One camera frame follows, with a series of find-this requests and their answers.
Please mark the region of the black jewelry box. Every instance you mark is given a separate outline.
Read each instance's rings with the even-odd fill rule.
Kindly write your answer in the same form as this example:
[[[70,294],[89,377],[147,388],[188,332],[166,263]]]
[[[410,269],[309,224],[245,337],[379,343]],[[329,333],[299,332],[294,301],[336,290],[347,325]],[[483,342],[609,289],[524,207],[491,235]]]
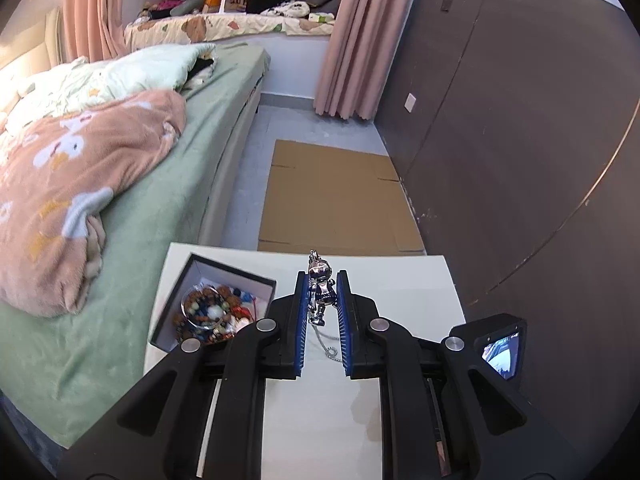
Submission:
[[[190,338],[201,344],[231,339],[265,316],[276,287],[272,278],[192,254],[152,323],[150,344],[171,352]]]

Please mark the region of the floral window seat cushion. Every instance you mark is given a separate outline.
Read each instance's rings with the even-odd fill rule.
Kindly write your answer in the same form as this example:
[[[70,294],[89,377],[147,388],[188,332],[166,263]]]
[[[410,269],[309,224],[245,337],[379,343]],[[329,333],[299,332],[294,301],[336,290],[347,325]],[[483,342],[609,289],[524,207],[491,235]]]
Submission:
[[[157,44],[199,44],[241,36],[330,36],[334,24],[332,14],[311,13],[310,18],[243,13],[190,14],[129,24],[125,29],[125,44],[130,52],[134,52]]]

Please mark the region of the white wall switch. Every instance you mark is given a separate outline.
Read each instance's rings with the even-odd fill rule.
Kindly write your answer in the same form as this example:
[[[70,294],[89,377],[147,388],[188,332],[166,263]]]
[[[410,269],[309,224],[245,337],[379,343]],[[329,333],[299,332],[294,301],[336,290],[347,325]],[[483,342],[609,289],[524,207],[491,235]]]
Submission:
[[[415,105],[416,105],[416,97],[411,92],[409,92],[404,104],[405,110],[408,113],[411,113]]]

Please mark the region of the pink curtain by window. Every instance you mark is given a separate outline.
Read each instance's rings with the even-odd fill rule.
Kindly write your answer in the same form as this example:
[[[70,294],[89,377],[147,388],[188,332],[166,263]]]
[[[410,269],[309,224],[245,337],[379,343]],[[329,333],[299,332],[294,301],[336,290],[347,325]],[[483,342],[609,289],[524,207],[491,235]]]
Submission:
[[[69,60],[105,61],[126,53],[122,0],[63,0],[62,11]]]

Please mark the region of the pink curtain by wardrobe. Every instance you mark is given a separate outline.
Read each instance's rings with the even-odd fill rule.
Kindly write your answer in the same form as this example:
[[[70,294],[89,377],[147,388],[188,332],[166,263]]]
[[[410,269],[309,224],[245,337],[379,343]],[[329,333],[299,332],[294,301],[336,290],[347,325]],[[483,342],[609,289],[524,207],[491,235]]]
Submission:
[[[411,0],[342,0],[314,111],[370,120],[378,109]]]

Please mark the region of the green sheeted bed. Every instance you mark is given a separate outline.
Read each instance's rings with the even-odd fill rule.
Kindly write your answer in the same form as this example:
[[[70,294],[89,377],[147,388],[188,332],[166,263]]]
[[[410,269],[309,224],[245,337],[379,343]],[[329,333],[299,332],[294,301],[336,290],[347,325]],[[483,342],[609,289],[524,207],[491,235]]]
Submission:
[[[221,238],[270,56],[245,42],[217,53],[213,77],[186,94],[186,128],[176,146],[102,212],[103,266],[85,307],[38,318],[2,304],[2,396],[63,448],[142,376],[170,244]]]

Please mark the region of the flattened brown cardboard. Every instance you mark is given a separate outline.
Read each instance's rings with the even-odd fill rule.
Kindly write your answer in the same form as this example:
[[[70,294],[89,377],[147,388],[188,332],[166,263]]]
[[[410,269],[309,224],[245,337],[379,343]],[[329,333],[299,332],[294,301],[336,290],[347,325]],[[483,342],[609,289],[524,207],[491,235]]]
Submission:
[[[418,256],[424,245],[389,157],[279,140],[274,144],[261,252]]]

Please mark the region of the dark brown wardrobe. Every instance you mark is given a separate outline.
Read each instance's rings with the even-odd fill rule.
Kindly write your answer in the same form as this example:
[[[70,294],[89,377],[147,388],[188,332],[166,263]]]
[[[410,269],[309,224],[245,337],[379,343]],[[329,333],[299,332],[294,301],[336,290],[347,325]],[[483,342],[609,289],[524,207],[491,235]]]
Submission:
[[[636,478],[628,15],[604,0],[413,0],[375,125],[465,316],[524,318],[523,393],[598,478]]]

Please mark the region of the pale green duvet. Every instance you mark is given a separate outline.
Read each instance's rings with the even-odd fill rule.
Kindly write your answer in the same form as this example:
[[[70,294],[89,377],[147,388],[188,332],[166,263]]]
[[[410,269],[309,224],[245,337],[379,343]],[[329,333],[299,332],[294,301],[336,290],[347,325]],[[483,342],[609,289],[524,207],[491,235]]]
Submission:
[[[46,117],[82,112],[146,90],[180,90],[199,59],[213,61],[213,44],[158,44],[122,58],[73,62],[29,76],[1,78],[1,129],[20,130]]]

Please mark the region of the pink floral blanket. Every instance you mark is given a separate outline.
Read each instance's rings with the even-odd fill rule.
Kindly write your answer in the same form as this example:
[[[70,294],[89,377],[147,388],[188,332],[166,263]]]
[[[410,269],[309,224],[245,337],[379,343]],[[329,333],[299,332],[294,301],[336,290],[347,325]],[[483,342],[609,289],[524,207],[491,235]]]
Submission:
[[[162,162],[186,101],[146,90],[1,136],[1,300],[52,318],[82,309],[100,273],[100,213]]]

